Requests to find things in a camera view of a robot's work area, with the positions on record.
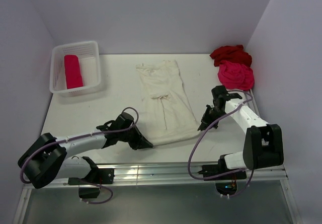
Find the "white t shirt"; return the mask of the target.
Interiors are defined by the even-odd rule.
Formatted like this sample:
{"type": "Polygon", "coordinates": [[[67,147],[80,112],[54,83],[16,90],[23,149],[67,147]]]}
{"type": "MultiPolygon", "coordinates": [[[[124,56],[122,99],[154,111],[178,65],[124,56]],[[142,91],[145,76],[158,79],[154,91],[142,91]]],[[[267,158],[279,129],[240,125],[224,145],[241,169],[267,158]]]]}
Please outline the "white t shirt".
{"type": "Polygon", "coordinates": [[[144,112],[143,134],[154,146],[199,135],[196,118],[184,91],[175,60],[136,65],[144,112]]]}

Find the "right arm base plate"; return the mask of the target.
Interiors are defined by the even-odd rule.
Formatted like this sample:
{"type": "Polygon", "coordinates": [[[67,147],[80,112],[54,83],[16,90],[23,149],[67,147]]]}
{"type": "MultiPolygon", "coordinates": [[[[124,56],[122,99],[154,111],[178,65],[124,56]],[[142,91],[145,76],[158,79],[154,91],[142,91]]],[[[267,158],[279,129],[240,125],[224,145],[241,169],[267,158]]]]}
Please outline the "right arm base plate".
{"type": "Polygon", "coordinates": [[[226,164],[202,165],[202,169],[198,172],[203,178],[217,176],[211,180],[244,180],[247,178],[245,170],[227,168],[226,164]]]}

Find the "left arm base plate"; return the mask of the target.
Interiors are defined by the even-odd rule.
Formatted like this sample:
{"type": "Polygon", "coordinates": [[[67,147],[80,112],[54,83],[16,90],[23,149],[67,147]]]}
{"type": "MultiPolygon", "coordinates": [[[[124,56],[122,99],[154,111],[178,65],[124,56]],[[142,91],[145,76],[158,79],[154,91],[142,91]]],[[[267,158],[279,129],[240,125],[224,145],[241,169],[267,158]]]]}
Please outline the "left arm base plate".
{"type": "Polygon", "coordinates": [[[81,201],[88,204],[103,204],[110,201],[113,197],[113,191],[106,186],[112,184],[113,180],[113,168],[98,168],[91,170],[82,179],[69,178],[67,184],[70,186],[79,186],[78,196],[81,201]],[[103,191],[109,192],[110,196],[106,200],[94,201],[103,191]]]}

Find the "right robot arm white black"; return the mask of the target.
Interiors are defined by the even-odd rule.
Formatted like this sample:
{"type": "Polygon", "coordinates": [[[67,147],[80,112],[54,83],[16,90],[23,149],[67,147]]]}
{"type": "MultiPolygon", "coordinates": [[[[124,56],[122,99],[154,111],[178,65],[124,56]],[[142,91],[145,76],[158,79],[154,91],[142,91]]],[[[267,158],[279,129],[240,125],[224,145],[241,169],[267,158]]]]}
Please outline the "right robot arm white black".
{"type": "Polygon", "coordinates": [[[270,124],[260,118],[239,91],[229,92],[225,86],[211,90],[213,105],[207,105],[202,116],[199,131],[205,133],[218,128],[219,121],[225,117],[232,119],[245,133],[244,147],[241,152],[222,155],[218,161],[218,174],[230,178],[237,169],[256,170],[284,163],[282,130],[278,124],[270,124]]]}

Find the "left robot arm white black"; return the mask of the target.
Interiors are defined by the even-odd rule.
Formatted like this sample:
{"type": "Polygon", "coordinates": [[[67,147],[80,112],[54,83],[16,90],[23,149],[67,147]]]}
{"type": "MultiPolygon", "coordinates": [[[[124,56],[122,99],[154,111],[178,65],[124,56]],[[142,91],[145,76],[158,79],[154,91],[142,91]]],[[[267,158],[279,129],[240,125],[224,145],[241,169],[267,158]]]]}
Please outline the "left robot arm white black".
{"type": "Polygon", "coordinates": [[[138,119],[122,112],[115,120],[96,127],[83,135],[58,138],[45,133],[19,158],[21,181],[43,188],[56,179],[68,179],[69,185],[111,184],[113,175],[82,154],[114,146],[118,142],[129,144],[133,150],[153,148],[153,144],[137,128],[138,119]]]}

